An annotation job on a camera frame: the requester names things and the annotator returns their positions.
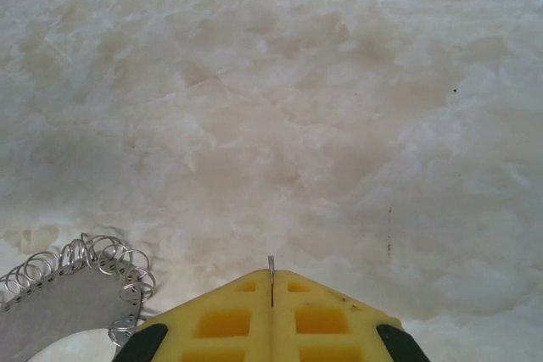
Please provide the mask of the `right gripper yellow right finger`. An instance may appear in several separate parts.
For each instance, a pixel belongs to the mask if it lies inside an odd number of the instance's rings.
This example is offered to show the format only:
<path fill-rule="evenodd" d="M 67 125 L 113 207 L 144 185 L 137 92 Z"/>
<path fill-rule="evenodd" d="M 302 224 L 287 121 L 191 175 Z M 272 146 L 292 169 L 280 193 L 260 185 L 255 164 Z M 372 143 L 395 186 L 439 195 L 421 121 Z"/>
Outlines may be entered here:
<path fill-rule="evenodd" d="M 274 273 L 272 362 L 430 362 L 398 319 L 286 270 Z"/>

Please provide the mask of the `metal plate with key rings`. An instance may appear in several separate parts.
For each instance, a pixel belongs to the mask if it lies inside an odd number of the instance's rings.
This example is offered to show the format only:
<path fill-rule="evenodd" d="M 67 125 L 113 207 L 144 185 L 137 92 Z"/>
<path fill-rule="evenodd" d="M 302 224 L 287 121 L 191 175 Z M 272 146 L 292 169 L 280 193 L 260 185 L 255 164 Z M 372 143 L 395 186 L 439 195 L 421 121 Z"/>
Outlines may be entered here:
<path fill-rule="evenodd" d="M 0 276 L 0 362 L 29 362 L 70 335 L 104 329 L 122 348 L 146 318 L 156 280 L 148 255 L 86 233 Z"/>

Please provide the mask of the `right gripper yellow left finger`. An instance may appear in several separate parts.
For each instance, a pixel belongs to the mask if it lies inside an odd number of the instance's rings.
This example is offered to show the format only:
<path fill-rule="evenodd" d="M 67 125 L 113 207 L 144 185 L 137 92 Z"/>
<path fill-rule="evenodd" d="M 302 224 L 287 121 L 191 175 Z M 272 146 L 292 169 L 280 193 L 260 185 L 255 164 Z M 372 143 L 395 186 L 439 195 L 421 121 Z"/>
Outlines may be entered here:
<path fill-rule="evenodd" d="M 248 273 L 141 324 L 114 362 L 272 362 L 272 278 Z"/>

